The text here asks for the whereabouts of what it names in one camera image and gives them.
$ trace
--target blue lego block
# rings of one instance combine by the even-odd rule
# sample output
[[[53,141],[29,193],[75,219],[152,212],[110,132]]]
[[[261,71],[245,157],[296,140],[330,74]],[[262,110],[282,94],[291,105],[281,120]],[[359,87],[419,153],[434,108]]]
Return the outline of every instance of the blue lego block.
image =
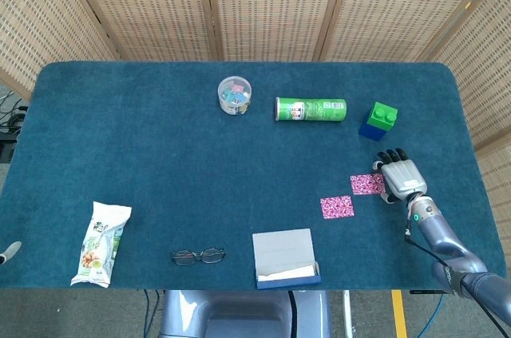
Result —
[[[361,136],[364,136],[366,138],[369,138],[373,141],[380,141],[382,137],[387,134],[387,132],[383,129],[376,128],[372,125],[369,125],[367,123],[367,118],[370,116],[370,111],[367,112],[366,116],[364,117],[364,121],[362,122],[362,126],[360,126],[360,129],[358,130],[358,134]]]

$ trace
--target floor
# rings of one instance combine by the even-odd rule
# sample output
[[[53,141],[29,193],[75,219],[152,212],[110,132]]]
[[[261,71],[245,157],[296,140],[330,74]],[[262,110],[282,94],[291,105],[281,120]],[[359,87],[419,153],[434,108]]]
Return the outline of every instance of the floor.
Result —
[[[0,85],[0,97],[6,92]],[[10,109],[16,100],[10,97],[0,109]],[[8,168],[0,164],[0,192]],[[403,292],[402,296],[407,336],[416,337],[434,311],[439,295]],[[331,292],[330,303],[332,338],[342,338],[341,293]],[[145,307],[145,295],[140,289],[3,288],[0,289],[0,337],[142,337]],[[150,337],[158,337],[162,307],[161,302]],[[396,337],[390,291],[351,292],[351,307],[357,338]],[[424,335],[435,338],[498,336],[499,331],[477,304],[453,296],[446,296],[441,311]]]

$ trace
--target yellow floor line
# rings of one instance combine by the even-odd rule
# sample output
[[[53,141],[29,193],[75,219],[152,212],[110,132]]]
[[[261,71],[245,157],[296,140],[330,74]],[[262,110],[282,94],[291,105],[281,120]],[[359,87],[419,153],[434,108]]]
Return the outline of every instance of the yellow floor line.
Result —
[[[392,290],[392,307],[394,308],[396,336],[397,338],[406,338],[405,310],[402,307],[401,290]]]

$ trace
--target blue cable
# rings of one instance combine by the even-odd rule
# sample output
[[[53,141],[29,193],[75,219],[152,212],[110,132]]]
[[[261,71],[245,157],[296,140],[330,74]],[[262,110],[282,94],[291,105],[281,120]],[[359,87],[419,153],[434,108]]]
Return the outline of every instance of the blue cable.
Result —
[[[438,312],[440,311],[440,308],[442,307],[442,305],[444,303],[444,296],[445,296],[445,294],[442,294],[440,296],[440,300],[438,301],[437,308],[434,310],[433,314],[430,317],[430,320],[428,320],[428,323],[426,324],[426,326],[424,326],[424,329],[420,332],[420,334],[417,336],[417,338],[422,338],[424,336],[424,334],[426,334],[426,332],[430,328],[431,324],[433,323],[435,317],[437,316]]]

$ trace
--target green lego block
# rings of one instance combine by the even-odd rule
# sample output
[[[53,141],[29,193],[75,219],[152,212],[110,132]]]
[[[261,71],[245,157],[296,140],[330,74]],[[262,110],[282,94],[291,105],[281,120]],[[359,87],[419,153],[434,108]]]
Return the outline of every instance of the green lego block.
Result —
[[[367,124],[388,132],[398,119],[398,110],[380,102],[375,102],[371,109]]]

